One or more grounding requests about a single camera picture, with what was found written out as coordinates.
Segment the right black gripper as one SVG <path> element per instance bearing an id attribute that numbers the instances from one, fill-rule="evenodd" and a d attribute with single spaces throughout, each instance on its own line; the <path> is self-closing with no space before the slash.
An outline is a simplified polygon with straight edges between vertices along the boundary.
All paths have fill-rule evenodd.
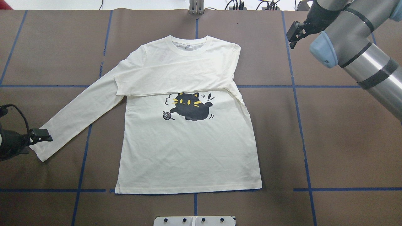
<path id="1" fill-rule="evenodd" d="M 293 50 L 297 42 L 307 36 L 306 33 L 319 33 L 325 30 L 340 14 L 341 9 L 330 10 L 322 7 L 318 2 L 313 2 L 307 18 L 304 22 L 293 21 L 286 33 Z"/>

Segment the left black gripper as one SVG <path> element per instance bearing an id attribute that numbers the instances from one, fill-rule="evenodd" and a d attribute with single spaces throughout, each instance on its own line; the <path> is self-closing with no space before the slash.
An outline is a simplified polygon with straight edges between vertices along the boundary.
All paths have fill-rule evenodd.
<path id="1" fill-rule="evenodd" d="M 19 134 L 16 131 L 5 130 L 1 126 L 1 146 L 0 146 L 0 160 L 5 161 L 20 154 L 29 154 L 29 150 L 26 147 L 29 145 L 35 145 L 40 142 L 53 141 L 48 130 L 33 128 L 26 132 L 25 135 Z"/>

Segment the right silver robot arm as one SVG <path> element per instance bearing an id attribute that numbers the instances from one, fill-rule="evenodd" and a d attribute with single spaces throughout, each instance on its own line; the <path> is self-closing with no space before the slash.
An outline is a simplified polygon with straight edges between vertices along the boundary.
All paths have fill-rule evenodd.
<path id="1" fill-rule="evenodd" d="M 388 19 L 401 21 L 400 0 L 315 0 L 306 20 L 294 21 L 286 37 L 294 49 L 318 34 L 310 53 L 327 68 L 340 66 L 401 120 L 401 66 L 368 39 Z"/>

